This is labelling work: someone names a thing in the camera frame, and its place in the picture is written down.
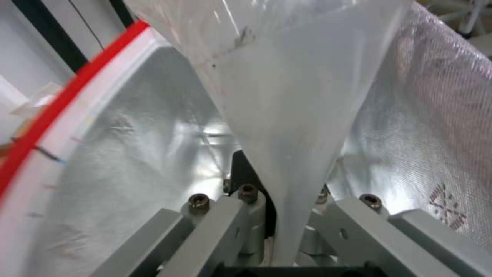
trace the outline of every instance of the red strip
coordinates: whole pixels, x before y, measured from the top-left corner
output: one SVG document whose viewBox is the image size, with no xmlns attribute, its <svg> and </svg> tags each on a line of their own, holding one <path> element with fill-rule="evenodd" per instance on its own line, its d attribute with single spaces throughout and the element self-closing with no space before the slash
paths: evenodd
<svg viewBox="0 0 492 277">
<path fill-rule="evenodd" d="M 149 25 L 143 21 L 136 22 L 92 62 L 84 65 L 77 72 L 77 76 L 70 81 L 56 99 L 34 120 L 26 134 L 14 144 L 8 153 L 7 160 L 0 168 L 0 207 L 6 199 L 7 189 L 12 183 L 13 178 L 16 176 L 17 171 L 44 132 L 75 99 L 82 88 L 148 26 Z"/>
</svg>

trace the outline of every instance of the wire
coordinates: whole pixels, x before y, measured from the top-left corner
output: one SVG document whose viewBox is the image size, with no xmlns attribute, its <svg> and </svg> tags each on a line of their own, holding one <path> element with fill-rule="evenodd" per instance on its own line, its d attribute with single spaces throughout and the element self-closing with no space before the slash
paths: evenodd
<svg viewBox="0 0 492 277">
<path fill-rule="evenodd" d="M 102 46 L 101 41 L 97 38 L 97 36 L 95 35 L 94 31 L 91 29 L 91 27 L 89 26 L 89 24 L 87 23 L 87 21 L 85 20 L 85 18 L 80 13 L 79 9 L 77 9 L 77 7 L 72 3 L 72 0 L 68 0 L 68 2 L 72 5 L 72 7 L 75 9 L 75 11 L 79 14 L 79 16 L 82 19 L 82 21 L 84 21 L 84 23 L 86 24 L 87 28 L 91 32 L 91 34 L 94 36 L 95 40 L 97 40 L 97 43 L 99 43 L 99 46 L 101 46 L 101 50 L 104 50 L 104 47 Z"/>
</svg>

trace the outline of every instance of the translucent plastic film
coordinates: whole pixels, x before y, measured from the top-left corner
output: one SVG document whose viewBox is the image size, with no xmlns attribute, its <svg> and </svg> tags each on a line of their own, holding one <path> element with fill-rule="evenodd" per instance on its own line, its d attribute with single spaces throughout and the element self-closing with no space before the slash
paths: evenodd
<svg viewBox="0 0 492 277">
<path fill-rule="evenodd" d="M 292 264 L 408 0 L 128 0 L 187 56 L 277 209 Z"/>
</svg>

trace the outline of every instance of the bolt head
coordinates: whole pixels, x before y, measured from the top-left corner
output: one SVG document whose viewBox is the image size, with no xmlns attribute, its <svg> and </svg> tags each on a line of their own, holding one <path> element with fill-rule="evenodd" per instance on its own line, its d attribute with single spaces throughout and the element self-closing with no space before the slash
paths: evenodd
<svg viewBox="0 0 492 277">
<path fill-rule="evenodd" d="M 231 179 L 224 179 L 222 182 L 222 192 L 223 193 L 229 193 L 231 191 Z"/>
<path fill-rule="evenodd" d="M 330 194 L 330 190 L 326 184 L 323 185 L 323 188 L 318 194 L 318 199 L 316 199 L 316 204 L 323 204 L 327 201 L 328 195 Z"/>
<path fill-rule="evenodd" d="M 238 198 L 247 204 L 253 204 L 258 199 L 258 188 L 252 184 L 243 184 L 238 189 Z"/>
<path fill-rule="evenodd" d="M 188 209 L 191 214 L 205 214 L 210 210 L 210 199 L 203 193 L 193 194 L 188 199 Z"/>
<path fill-rule="evenodd" d="M 379 212 L 383 207 L 383 203 L 381 199 L 374 194 L 365 193 L 359 197 L 359 200 L 362 203 L 366 204 L 369 208 L 373 209 L 376 212 Z"/>
</svg>

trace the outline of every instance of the black bar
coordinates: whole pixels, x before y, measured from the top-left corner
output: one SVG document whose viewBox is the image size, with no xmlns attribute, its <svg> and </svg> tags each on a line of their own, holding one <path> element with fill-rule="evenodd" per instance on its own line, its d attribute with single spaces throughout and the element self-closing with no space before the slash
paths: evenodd
<svg viewBox="0 0 492 277">
<path fill-rule="evenodd" d="M 387 277 L 377 267 L 224 267 L 212 277 Z"/>
<path fill-rule="evenodd" d="M 87 58 L 41 0 L 12 2 L 74 72 L 87 63 Z"/>
<path fill-rule="evenodd" d="M 133 24 L 133 18 L 131 17 L 130 12 L 126 8 L 125 4 L 123 3 L 122 0 L 109 0 L 109 3 L 113 6 L 113 9 L 115 9 L 116 14 L 118 14 L 118 17 L 120 20 L 123 22 L 123 25 L 125 28 L 130 27 Z"/>
</svg>

